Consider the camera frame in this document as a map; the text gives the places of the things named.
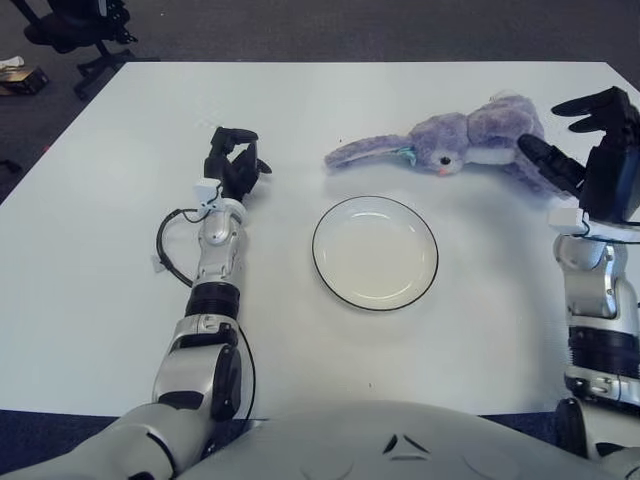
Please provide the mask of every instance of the white tabletop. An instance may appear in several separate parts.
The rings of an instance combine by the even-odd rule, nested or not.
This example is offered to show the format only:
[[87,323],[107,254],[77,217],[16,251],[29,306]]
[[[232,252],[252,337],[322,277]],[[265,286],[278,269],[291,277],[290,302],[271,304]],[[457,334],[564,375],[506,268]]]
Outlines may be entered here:
[[[127,65],[0,206],[0,408],[120,415],[149,400],[189,295],[154,273],[156,229],[194,205],[192,185],[224,125],[258,132],[274,170],[246,202],[240,320],[257,362],[255,417],[350,399],[553,409],[566,395],[567,332],[548,205],[491,168],[328,175],[323,156],[511,89],[534,100],[548,141],[585,159],[598,134],[569,133],[549,109],[611,85],[640,104],[602,63]],[[395,312],[347,306],[313,267],[320,216],[367,194],[413,208],[440,248],[434,285]],[[194,233],[167,232],[189,272]],[[640,285],[640,255],[630,257]]]

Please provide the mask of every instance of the white plate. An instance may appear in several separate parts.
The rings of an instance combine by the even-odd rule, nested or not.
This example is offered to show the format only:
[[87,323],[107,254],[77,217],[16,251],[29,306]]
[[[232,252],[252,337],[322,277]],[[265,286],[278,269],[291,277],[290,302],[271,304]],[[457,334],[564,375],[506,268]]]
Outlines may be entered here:
[[327,286],[369,310],[394,310],[416,301],[438,270],[438,247],[426,222],[384,197],[335,205],[318,222],[312,251]]

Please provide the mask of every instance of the gray carpet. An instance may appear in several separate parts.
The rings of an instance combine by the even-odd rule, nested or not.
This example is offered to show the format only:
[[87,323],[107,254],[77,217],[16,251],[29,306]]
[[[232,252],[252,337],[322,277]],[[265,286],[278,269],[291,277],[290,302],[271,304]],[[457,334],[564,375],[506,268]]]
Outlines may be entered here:
[[[32,5],[46,11],[44,0]],[[140,38],[133,49],[164,60],[606,61],[640,88],[638,0],[130,0],[128,8]],[[29,169],[83,109],[71,90],[74,66],[97,52],[30,45],[9,2],[0,1],[0,19],[0,59],[22,55],[52,80],[34,97],[0,97],[0,157]],[[0,202],[18,180],[5,177]],[[493,420],[552,441],[550,415]],[[0,412],[0,473],[60,454],[110,421]]]

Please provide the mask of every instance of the plush rabbit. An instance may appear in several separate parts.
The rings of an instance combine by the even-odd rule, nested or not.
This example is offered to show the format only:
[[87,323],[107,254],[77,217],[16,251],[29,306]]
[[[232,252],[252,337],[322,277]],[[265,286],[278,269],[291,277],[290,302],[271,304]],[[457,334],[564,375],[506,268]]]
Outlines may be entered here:
[[333,151],[325,162],[337,169],[391,155],[440,175],[457,173],[466,163],[499,165],[536,193],[565,196],[518,148],[518,138],[525,133],[544,138],[533,103],[522,95],[501,92],[470,115],[436,115],[417,124],[407,136],[358,140]]

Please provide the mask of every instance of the black joint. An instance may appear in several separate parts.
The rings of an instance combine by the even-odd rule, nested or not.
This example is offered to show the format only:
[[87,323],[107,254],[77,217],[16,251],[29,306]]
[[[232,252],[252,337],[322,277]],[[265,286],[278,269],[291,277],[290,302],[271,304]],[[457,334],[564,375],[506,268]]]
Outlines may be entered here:
[[131,475],[129,480],[155,480],[155,477],[149,472],[138,472],[135,475]]
[[191,290],[185,316],[214,314],[238,318],[240,291],[229,283],[207,282]]
[[633,335],[611,330],[571,327],[569,348],[573,365],[576,367],[640,378],[638,339]]
[[217,422],[231,420],[240,408],[242,386],[242,364],[240,353],[225,346],[216,363],[211,396],[211,418]]
[[160,396],[158,403],[169,405],[178,410],[197,410],[202,405],[203,398],[200,392],[186,390],[165,393]]
[[569,453],[587,458],[587,434],[582,410],[572,398],[562,400],[556,408],[556,445]]
[[214,333],[195,333],[193,335],[184,335],[174,344],[173,350],[179,348],[207,347],[209,345],[229,344],[234,347],[238,345],[238,334],[230,323],[220,323],[220,329]]

